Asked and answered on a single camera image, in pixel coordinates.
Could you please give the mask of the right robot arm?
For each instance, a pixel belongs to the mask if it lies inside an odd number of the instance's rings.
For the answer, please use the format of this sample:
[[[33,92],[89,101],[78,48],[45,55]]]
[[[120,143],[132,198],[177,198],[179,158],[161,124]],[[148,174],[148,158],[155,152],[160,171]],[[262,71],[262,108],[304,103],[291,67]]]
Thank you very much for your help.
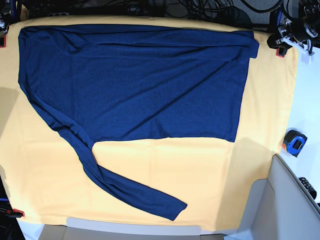
[[[9,31],[9,25],[12,21],[12,17],[9,13],[0,14],[0,37],[5,36]]]

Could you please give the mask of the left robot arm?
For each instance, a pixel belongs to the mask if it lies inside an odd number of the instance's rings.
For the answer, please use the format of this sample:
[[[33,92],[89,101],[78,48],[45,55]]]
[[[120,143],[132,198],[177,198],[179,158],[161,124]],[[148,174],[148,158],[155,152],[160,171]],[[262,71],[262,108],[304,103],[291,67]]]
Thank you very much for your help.
[[[294,47],[308,57],[313,56],[313,47],[320,44],[320,2],[300,0],[299,17],[290,16],[288,7],[282,3],[270,16],[274,33],[267,45],[283,58]]]

